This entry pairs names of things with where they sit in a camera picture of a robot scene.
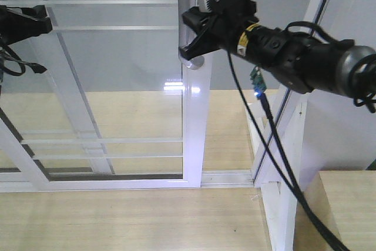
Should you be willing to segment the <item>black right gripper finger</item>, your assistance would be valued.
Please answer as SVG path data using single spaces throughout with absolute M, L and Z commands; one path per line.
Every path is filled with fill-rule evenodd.
M 217 51 L 222 45 L 222 36 L 205 32 L 196 36 L 191 43 L 179 47 L 179 55 L 183 59 L 193 59 L 198 56 Z

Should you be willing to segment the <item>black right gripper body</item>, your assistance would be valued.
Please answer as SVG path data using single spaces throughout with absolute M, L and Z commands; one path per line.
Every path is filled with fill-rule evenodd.
M 209 32 L 223 37 L 221 49 L 236 46 L 236 39 L 247 22 L 258 22 L 255 16 L 257 4 L 252 0 L 241 0 L 219 14 L 202 13 L 197 6 L 182 14 L 183 23 L 198 36 Z

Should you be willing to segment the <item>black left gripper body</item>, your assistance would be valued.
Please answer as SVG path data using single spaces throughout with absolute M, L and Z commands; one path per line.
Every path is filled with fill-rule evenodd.
M 48 34 L 53 30 L 44 5 L 11 8 L 1 5 L 1 39 L 7 44 Z

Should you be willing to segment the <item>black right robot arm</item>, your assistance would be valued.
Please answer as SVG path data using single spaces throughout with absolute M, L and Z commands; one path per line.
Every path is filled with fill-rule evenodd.
M 311 22 L 290 26 L 310 28 L 321 40 L 287 28 L 270 29 L 259 25 L 255 13 L 252 0 L 239 0 L 220 13 L 190 8 L 182 19 L 197 36 L 179 49 L 180 54 L 189 60 L 224 49 L 271 73 L 294 92 L 318 89 L 352 98 L 356 106 L 375 102 L 375 50 L 352 39 L 338 41 Z

